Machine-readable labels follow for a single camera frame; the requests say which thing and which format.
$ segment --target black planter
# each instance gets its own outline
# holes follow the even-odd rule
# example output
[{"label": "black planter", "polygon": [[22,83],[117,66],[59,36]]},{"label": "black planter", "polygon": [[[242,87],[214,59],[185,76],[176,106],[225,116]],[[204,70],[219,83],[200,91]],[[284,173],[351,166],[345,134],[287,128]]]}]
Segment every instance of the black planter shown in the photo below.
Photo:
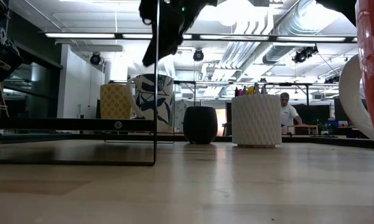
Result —
[{"label": "black planter", "polygon": [[217,115],[208,106],[190,106],[184,115],[184,136],[191,144],[210,144],[217,135]]}]

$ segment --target white textured planter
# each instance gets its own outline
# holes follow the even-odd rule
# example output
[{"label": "white textured planter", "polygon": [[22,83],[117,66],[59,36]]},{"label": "white textured planter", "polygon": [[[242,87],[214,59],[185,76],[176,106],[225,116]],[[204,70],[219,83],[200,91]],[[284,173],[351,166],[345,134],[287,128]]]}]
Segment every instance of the white textured planter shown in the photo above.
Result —
[{"label": "white textured planter", "polygon": [[245,95],[233,98],[232,142],[241,147],[275,147],[281,144],[279,96]]}]

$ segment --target security camera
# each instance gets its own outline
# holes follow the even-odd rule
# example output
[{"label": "security camera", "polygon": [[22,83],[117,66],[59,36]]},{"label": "security camera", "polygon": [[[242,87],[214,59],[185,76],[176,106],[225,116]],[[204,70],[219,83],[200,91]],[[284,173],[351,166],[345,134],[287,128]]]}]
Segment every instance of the security camera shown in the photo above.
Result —
[{"label": "security camera", "polygon": [[200,62],[200,61],[203,60],[204,57],[205,57],[205,55],[203,54],[202,49],[196,49],[195,50],[194,61]]},{"label": "security camera", "polygon": [[90,58],[90,63],[92,65],[99,65],[102,61],[102,58],[100,56],[101,53],[99,52],[93,52],[93,56]]}]

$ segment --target white t-shirt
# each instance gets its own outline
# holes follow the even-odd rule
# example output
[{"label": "white t-shirt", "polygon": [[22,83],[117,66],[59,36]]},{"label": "white t-shirt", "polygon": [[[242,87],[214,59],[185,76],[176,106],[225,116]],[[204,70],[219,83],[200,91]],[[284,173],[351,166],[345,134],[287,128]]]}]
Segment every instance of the white t-shirt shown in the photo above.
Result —
[{"label": "white t-shirt", "polygon": [[293,106],[281,106],[281,124],[285,126],[293,126],[293,119],[297,116],[299,116],[299,114]]}]

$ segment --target man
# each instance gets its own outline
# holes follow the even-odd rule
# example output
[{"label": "man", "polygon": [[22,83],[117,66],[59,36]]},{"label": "man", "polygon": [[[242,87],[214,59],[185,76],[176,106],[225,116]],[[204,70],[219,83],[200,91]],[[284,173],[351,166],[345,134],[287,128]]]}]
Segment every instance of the man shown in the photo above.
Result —
[{"label": "man", "polygon": [[284,129],[287,130],[288,126],[293,126],[293,119],[297,121],[299,125],[304,125],[301,117],[297,113],[293,106],[289,105],[289,94],[281,94],[281,124]]}]

